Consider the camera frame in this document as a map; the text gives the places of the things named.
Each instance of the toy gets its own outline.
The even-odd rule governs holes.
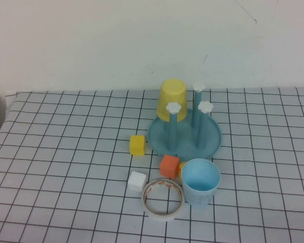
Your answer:
[[[141,192],[146,185],[147,176],[145,174],[132,171],[128,179],[127,186],[130,190]]]
[[[186,162],[182,162],[180,165],[179,165],[179,171],[178,171],[178,175],[179,175],[179,178],[182,180],[182,176],[181,176],[181,172],[182,172],[182,168],[183,166],[185,165]]]
[[[148,129],[148,142],[160,156],[172,155],[181,161],[209,158],[219,149],[222,133],[210,117],[213,105],[202,102],[205,85],[194,84],[193,109],[187,109],[185,84],[166,80],[160,91],[157,118]]]
[[[145,136],[132,135],[129,142],[129,151],[132,155],[145,155]]]
[[[162,176],[175,179],[178,174],[180,159],[170,155],[164,155],[160,164],[160,174]]]

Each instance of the orange cube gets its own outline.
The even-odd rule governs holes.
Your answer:
[[[180,159],[170,155],[164,155],[160,164],[160,174],[174,180],[177,177]]]

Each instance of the light blue plastic cup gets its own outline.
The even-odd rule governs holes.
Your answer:
[[[182,168],[182,185],[185,199],[196,207],[208,205],[221,181],[216,165],[203,158],[188,161]]]

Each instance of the tape roll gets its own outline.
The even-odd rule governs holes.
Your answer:
[[[147,200],[147,195],[148,193],[152,190],[155,189],[155,187],[159,187],[159,186],[167,186],[169,188],[173,188],[177,191],[181,202],[180,202],[180,206],[179,208],[171,213],[171,214],[158,214],[155,213],[153,211],[151,211],[147,205],[146,205],[146,200]],[[144,189],[143,189],[143,193],[142,193],[142,206],[143,206],[143,210],[145,211],[145,213],[152,219],[160,221],[160,222],[167,222],[170,220],[173,220],[176,218],[177,214],[182,210],[183,206],[184,206],[185,200],[184,200],[184,194],[182,191],[181,186],[179,186],[176,182],[168,180],[168,179],[159,179],[153,182],[150,182],[149,184],[147,184]]]

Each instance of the yellow cube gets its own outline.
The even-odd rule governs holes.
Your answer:
[[[132,135],[129,142],[129,151],[132,155],[145,155],[145,136]]]

